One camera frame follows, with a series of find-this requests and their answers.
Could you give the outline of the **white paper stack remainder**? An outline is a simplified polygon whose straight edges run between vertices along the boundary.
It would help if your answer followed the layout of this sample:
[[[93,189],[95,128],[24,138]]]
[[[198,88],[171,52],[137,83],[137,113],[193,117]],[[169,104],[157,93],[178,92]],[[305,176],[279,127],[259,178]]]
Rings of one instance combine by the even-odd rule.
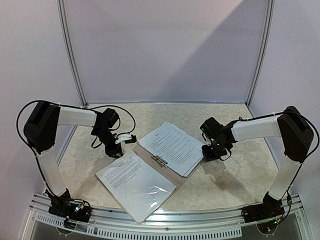
[[[203,159],[203,144],[170,122],[148,133],[138,144],[182,177],[188,177]]]

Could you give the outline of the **metal folder clip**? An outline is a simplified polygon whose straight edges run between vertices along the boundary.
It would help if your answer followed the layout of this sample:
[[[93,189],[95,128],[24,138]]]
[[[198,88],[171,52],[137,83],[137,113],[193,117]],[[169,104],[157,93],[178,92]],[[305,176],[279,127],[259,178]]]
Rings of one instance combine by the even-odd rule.
[[[168,168],[168,162],[161,158],[159,155],[151,156],[151,166],[153,168]]]

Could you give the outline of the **brown plastic folder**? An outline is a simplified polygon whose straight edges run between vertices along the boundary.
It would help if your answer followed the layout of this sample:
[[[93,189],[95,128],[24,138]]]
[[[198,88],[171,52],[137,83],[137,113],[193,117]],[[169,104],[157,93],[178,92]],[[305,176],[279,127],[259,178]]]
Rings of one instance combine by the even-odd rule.
[[[127,213],[137,224],[144,222],[155,210],[165,203],[186,181],[172,169],[153,168],[152,154],[140,146],[126,154],[140,165],[129,184],[127,193],[130,209]]]

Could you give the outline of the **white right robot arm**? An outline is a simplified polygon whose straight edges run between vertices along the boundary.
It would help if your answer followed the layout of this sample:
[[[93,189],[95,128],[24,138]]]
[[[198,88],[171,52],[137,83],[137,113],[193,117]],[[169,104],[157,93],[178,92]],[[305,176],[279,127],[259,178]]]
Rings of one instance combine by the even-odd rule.
[[[238,118],[226,125],[210,117],[200,130],[206,141],[201,148],[206,162],[231,156],[234,144],[242,141],[263,139],[269,143],[270,139],[277,139],[282,144],[282,163],[277,166],[278,173],[270,189],[262,203],[250,206],[262,218],[284,213],[282,198],[289,194],[303,163],[320,145],[320,134],[315,125],[292,105],[280,112]]]

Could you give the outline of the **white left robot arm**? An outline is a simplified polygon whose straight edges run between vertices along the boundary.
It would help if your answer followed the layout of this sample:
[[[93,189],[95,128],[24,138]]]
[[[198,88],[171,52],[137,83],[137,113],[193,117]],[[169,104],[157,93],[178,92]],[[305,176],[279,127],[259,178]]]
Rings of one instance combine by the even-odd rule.
[[[34,100],[33,104],[35,107],[24,125],[23,134],[27,145],[34,151],[49,196],[58,199],[55,209],[63,217],[70,217],[75,211],[74,205],[67,200],[70,199],[70,193],[54,156],[57,129],[59,126],[89,127],[92,135],[105,146],[107,155],[115,156],[121,154],[122,150],[111,129],[120,117],[112,108],[99,112],[45,100]]]

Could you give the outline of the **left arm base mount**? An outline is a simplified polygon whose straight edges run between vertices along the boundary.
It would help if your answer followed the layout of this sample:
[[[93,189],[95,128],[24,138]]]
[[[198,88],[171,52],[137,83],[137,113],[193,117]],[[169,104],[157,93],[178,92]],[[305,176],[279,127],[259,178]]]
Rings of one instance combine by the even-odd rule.
[[[51,215],[64,218],[63,227],[74,230],[77,222],[89,223],[92,216],[90,203],[83,199],[71,198],[67,191],[62,196],[46,192],[50,199],[48,212]]]

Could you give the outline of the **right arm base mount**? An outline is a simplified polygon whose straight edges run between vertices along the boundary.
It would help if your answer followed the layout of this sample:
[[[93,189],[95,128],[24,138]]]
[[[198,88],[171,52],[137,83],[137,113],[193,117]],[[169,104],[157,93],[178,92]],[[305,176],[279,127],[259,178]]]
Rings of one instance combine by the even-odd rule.
[[[290,212],[287,213],[281,200],[267,200],[256,205],[249,205],[241,209],[241,216],[245,223],[258,222],[262,220],[272,220],[274,225],[280,224],[285,220]]]

